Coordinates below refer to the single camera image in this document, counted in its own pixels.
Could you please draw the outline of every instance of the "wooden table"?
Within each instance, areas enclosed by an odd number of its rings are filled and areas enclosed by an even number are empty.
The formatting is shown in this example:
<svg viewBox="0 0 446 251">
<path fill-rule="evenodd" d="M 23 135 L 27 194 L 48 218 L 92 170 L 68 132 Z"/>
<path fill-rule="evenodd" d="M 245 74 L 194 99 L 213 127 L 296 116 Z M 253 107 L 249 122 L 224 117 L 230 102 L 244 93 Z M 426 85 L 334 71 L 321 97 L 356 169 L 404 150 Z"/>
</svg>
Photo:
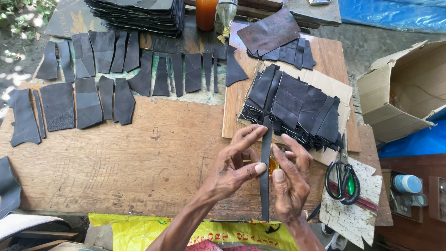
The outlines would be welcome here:
<svg viewBox="0 0 446 251">
<path fill-rule="evenodd" d="M 31 85 L 20 88 L 39 87 Z M 218 151 L 230 141 L 221 137 L 224 106 L 142 96 L 135 100 L 131 125 L 105 121 L 86 130 L 48 132 L 40 145 L 24 143 L 15 148 L 9 143 L 14 121 L 9 110 L 0 127 L 0 156 L 9 157 L 22 185 L 20 208 L 175 216 L 203 183 Z M 358 131 L 362 152 L 351 155 L 380 174 L 372 129 L 358 125 Z M 254 148 L 260 152 L 261 144 Z M 310 167 L 312 189 L 305 210 L 319 204 L 325 170 L 320 163 Z M 270 190 L 271 219 L 275 220 L 272 185 Z M 377 225 L 392 224 L 388 211 L 387 200 L 380 200 Z M 207 218 L 261 219 L 258 180 L 243 184 Z"/>
</svg>

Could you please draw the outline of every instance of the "right hand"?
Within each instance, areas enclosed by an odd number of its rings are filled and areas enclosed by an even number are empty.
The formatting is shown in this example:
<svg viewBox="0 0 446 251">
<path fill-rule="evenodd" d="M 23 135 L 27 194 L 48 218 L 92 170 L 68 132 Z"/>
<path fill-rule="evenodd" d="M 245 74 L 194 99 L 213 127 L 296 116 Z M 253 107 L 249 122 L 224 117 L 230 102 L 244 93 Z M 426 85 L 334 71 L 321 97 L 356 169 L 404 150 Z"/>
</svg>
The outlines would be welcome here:
<svg viewBox="0 0 446 251">
<path fill-rule="evenodd" d="M 291 149 L 283 153 L 276 144 L 272 144 L 274 157 L 280 169 L 273 171 L 274 190 L 276 191 L 276 216 L 284 224 L 303 222 L 306 215 L 302 208 L 310 193 L 308 168 L 313 157 L 293 138 L 281 136 Z"/>
</svg>

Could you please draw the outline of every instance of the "orange bottle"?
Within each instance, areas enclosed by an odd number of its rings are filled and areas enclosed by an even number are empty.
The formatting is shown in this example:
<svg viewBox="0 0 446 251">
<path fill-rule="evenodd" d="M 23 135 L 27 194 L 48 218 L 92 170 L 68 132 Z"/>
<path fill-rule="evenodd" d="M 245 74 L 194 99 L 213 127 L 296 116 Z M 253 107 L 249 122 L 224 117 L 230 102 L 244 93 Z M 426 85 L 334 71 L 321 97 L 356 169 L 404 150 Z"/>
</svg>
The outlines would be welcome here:
<svg viewBox="0 0 446 251">
<path fill-rule="evenodd" d="M 217 3 L 218 0 L 195 1 L 195 18 L 199 29 L 208 31 L 214 28 Z"/>
</svg>

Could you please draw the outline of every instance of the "dirt ground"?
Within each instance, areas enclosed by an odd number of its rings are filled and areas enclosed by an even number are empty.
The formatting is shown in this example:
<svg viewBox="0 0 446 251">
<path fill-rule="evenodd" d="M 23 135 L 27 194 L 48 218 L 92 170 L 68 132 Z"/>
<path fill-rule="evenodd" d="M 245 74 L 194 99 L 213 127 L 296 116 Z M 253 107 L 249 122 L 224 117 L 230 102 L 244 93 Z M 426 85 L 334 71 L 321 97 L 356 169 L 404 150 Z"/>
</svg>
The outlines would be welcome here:
<svg viewBox="0 0 446 251">
<path fill-rule="evenodd" d="M 24 8 L 23 14 L 37 17 L 35 9 Z M 11 37 L 10 27 L 0 25 L 0 125 L 8 110 L 8 92 L 17 88 L 22 81 L 31 80 L 45 51 L 46 43 L 50 37 L 45 35 L 46 25 L 36 27 L 40 39 L 31 40 Z M 20 53 L 20 59 L 8 58 L 5 51 Z"/>
</svg>

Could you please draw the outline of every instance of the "glue container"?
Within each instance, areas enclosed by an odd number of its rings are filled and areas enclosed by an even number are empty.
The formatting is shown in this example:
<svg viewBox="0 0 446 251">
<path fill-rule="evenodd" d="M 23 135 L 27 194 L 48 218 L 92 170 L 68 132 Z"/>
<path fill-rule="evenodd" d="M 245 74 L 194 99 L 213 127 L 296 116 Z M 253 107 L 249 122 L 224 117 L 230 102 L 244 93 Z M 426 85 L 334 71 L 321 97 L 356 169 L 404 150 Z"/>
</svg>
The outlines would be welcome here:
<svg viewBox="0 0 446 251">
<path fill-rule="evenodd" d="M 400 192 L 419 193 L 421 191 L 421 181 L 413 175 L 399 174 L 393 178 L 393 185 Z"/>
</svg>

